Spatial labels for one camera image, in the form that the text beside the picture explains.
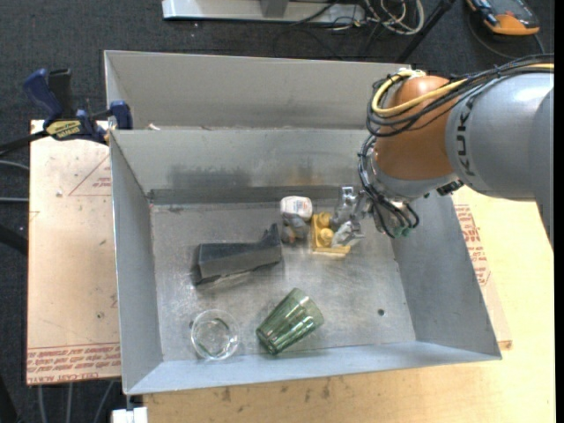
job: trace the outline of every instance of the glass cup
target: glass cup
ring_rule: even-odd
[[[270,354],[278,354],[324,323],[321,310],[299,288],[294,288],[256,329]]]
[[[218,309],[206,310],[192,323],[190,338],[200,357],[223,360],[239,346],[239,327],[231,314]]]

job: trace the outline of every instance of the black cable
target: black cable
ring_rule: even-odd
[[[316,13],[312,14],[311,16],[307,16],[304,19],[301,20],[297,20],[293,23],[290,24],[290,26],[297,26],[297,25],[301,25],[301,24],[306,24],[309,21],[318,18],[319,16],[321,16],[324,12],[326,12],[329,8],[332,8],[333,6],[335,6],[337,3],[339,3],[341,0],[335,0],[333,2],[331,2],[330,4],[327,4],[326,6],[324,6],[321,10],[317,11]]]
[[[104,409],[104,404],[106,403],[106,400],[108,399],[109,392],[112,390],[112,387],[114,387],[114,384],[116,384],[116,383],[117,383],[117,381],[110,381],[108,387],[106,388],[106,391],[104,392],[104,396],[102,397],[102,399],[100,401],[100,405],[98,406],[98,409],[96,410],[96,414],[94,415],[93,423],[98,423],[98,421],[100,420],[100,415],[102,414],[102,410]]]
[[[47,132],[40,131],[38,133],[33,133],[33,135],[28,135],[26,137],[22,137],[21,139],[11,141],[10,143],[0,145],[0,156],[5,155],[8,152],[15,151],[16,149],[20,149],[21,147],[26,147],[29,145],[29,143],[35,141],[36,139],[41,139],[48,136],[49,134]]]
[[[496,78],[501,78],[501,77],[506,77],[506,76],[511,76],[511,75],[517,75],[517,74],[533,73],[533,72],[537,72],[537,71],[546,72],[546,70],[537,69],[537,68],[534,68],[534,67],[529,67],[528,69],[525,69],[524,67],[525,66],[533,66],[536,63],[542,63],[542,62],[546,62],[546,61],[552,61],[553,62],[553,57],[554,57],[553,54],[539,54],[539,55],[525,56],[523,58],[519,58],[515,61],[503,64],[502,66],[491,69],[491,70],[485,70],[485,71],[481,71],[481,72],[478,72],[478,73],[475,73],[475,74],[465,75],[465,76],[459,77],[459,78],[453,77],[453,78],[451,78],[451,80],[449,82],[452,82],[453,80],[460,79],[460,78],[465,78],[466,81],[464,83],[462,83],[454,91],[451,91],[451,92],[447,93],[446,95],[443,95],[442,97],[437,98],[436,100],[434,100],[430,104],[426,105],[423,109],[421,109],[417,113],[414,113],[412,115],[405,116],[405,117],[398,117],[399,115],[401,115],[401,114],[403,114],[406,111],[411,109],[411,108],[407,108],[404,112],[401,112],[398,115],[394,115],[393,120],[391,120],[391,121],[387,121],[386,120],[387,118],[380,117],[372,111],[372,100],[374,99],[374,96],[377,93],[379,87],[382,86],[383,83],[386,82],[386,80],[379,80],[379,81],[375,82],[373,97],[368,102],[368,105],[367,105],[367,129],[371,134],[373,134],[375,136],[377,135],[378,137],[395,136],[399,133],[402,133],[403,131],[410,129],[411,126],[413,126],[413,124],[416,123],[417,120],[422,115],[425,115],[428,112],[434,110],[435,108],[438,108],[441,105],[447,103],[448,101],[453,100],[456,97],[458,97],[458,96],[460,96],[464,93],[468,93],[470,90],[476,89],[481,85],[487,84],[487,83],[493,81]],[[400,128],[394,129],[390,133],[380,133],[379,132],[380,127],[397,127],[397,126],[400,126]]]

